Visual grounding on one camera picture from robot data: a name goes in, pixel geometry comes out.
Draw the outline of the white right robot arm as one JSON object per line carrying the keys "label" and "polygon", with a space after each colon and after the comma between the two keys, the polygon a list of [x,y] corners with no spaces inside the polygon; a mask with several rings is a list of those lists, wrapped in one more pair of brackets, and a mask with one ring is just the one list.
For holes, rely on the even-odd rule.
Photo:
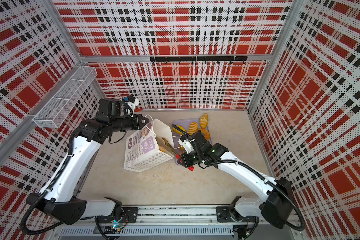
{"label": "white right robot arm", "polygon": [[237,196],[220,219],[241,223],[247,217],[263,218],[272,226],[282,229],[288,226],[296,231],[306,228],[292,184],[285,178],[275,179],[263,174],[236,157],[228,148],[206,140],[201,131],[188,134],[176,125],[172,127],[182,133],[179,145],[185,149],[178,164],[190,168],[198,165],[202,169],[214,167],[239,180],[257,195],[257,200],[247,201]]}

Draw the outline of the red handled metal tongs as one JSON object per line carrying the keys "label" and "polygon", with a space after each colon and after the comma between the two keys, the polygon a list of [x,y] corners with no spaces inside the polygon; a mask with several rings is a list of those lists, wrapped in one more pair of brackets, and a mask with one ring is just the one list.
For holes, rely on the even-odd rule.
{"label": "red handled metal tongs", "polygon": [[171,151],[171,150],[166,150],[165,149],[165,144],[164,144],[164,142],[163,142],[163,140],[162,140],[162,138],[158,138],[158,137],[156,137],[156,140],[157,140],[157,142],[158,142],[158,144],[159,144],[159,149],[162,151],[162,152],[165,152],[165,153],[170,153],[173,157],[174,157],[174,161],[175,161],[175,164],[177,164],[177,165],[179,165],[180,166],[180,164],[179,164],[179,160],[180,160],[180,155],[178,154],[178,152],[175,150],[175,151]]}

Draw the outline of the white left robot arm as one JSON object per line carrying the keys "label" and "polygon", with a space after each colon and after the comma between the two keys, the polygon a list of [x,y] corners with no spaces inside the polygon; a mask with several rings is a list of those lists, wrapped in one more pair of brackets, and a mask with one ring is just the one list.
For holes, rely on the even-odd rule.
{"label": "white left robot arm", "polygon": [[[120,201],[113,198],[81,200],[75,197],[75,188],[105,140],[110,140],[116,132],[125,134],[141,130],[149,123],[149,119],[135,114],[139,99],[133,96],[122,100],[100,99],[99,104],[96,116],[82,121],[71,133],[68,152],[50,180],[38,193],[27,197],[29,208],[20,222],[20,229],[25,235],[40,235],[63,224],[72,225],[81,219],[109,216],[119,221],[124,217]],[[39,210],[58,222],[41,230],[30,230],[27,221],[34,210]]]}

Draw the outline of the white printed paper bag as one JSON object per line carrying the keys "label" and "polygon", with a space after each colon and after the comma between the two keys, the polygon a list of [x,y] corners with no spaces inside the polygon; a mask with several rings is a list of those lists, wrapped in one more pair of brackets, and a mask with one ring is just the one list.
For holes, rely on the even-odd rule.
{"label": "white printed paper bag", "polygon": [[141,130],[131,134],[126,140],[124,169],[141,173],[167,161],[173,160],[170,153],[159,149],[158,138],[167,139],[174,147],[171,128],[158,119],[152,119]]}

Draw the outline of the sugar dusted orange bread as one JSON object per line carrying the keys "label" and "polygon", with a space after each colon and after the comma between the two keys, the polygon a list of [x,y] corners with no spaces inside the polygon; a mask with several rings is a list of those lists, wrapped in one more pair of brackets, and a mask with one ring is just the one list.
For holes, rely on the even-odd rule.
{"label": "sugar dusted orange bread", "polygon": [[165,138],[162,138],[162,140],[163,140],[163,142],[164,142],[164,144],[165,144],[165,149],[166,150],[171,150],[171,151],[175,151],[175,148],[170,144],[170,142],[167,140],[167,139],[165,139]]}

